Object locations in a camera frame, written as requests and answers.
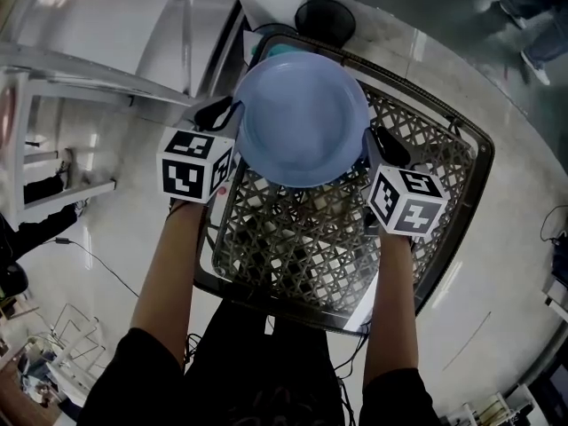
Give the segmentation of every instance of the blue bowl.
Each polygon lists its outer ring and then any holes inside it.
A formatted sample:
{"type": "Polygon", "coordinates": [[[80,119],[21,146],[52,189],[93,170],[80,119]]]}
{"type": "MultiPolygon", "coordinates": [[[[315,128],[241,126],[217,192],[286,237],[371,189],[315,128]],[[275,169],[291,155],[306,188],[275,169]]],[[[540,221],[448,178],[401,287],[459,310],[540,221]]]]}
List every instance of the blue bowl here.
{"type": "Polygon", "coordinates": [[[248,72],[234,101],[245,106],[237,147],[273,183],[323,185],[361,155],[367,99],[331,59],[309,52],[270,57],[248,72]]]}

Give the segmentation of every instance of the person's left arm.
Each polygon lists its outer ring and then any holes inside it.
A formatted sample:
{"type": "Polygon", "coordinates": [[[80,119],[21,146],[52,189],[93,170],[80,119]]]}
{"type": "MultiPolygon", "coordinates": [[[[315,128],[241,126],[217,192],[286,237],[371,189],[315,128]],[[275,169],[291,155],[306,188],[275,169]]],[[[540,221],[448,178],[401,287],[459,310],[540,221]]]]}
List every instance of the person's left arm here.
{"type": "Polygon", "coordinates": [[[203,207],[176,202],[164,224],[129,333],[92,388],[79,424],[173,423],[184,405],[183,361],[203,207]]]}

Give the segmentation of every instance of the person's right arm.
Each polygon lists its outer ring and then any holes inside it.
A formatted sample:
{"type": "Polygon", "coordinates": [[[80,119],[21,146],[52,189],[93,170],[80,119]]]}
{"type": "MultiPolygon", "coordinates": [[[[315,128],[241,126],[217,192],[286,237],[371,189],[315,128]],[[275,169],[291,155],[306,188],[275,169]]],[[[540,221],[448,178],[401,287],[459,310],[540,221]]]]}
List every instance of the person's right arm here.
{"type": "Polygon", "coordinates": [[[383,233],[359,424],[439,425],[418,374],[413,261],[406,237],[383,233]]]}

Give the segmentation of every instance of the shoe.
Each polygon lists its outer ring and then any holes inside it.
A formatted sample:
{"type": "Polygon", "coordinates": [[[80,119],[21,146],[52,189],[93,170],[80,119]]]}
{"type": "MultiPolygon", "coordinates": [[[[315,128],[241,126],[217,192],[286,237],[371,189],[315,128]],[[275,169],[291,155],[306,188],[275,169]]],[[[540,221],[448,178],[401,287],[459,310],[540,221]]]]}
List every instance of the shoe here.
{"type": "Polygon", "coordinates": [[[518,18],[513,16],[509,10],[507,8],[505,8],[505,5],[502,2],[499,2],[499,6],[501,7],[501,9],[503,10],[503,12],[505,14],[507,14],[509,16],[509,18],[513,21],[513,23],[519,27],[521,30],[525,30],[526,28],[526,20],[524,20],[523,18],[518,18]]]}
{"type": "Polygon", "coordinates": [[[544,69],[537,69],[528,59],[524,51],[521,51],[521,57],[526,65],[531,69],[531,71],[536,75],[537,79],[541,81],[544,85],[550,85],[550,79],[548,79],[547,72],[544,69]]]}
{"type": "Polygon", "coordinates": [[[63,189],[71,187],[71,178],[73,176],[73,166],[75,164],[75,152],[71,148],[66,148],[61,153],[61,164],[55,171],[55,175],[59,175],[63,182],[63,189]]]}
{"type": "Polygon", "coordinates": [[[75,214],[77,217],[81,217],[83,213],[89,207],[89,199],[85,199],[84,201],[79,201],[75,203],[75,214]]]}

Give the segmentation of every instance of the white box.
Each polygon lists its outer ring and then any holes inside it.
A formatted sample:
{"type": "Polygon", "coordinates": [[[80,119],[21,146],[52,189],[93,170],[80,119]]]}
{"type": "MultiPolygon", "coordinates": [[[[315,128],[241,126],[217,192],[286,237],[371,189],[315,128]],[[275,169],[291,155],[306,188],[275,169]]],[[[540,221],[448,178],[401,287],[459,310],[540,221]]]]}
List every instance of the white box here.
{"type": "Polygon", "coordinates": [[[382,164],[368,205],[386,232],[426,237],[438,225],[449,199],[438,177],[382,164]]]}
{"type": "Polygon", "coordinates": [[[234,140],[166,128],[158,146],[158,189],[169,197],[206,203],[229,177],[234,140]]]}

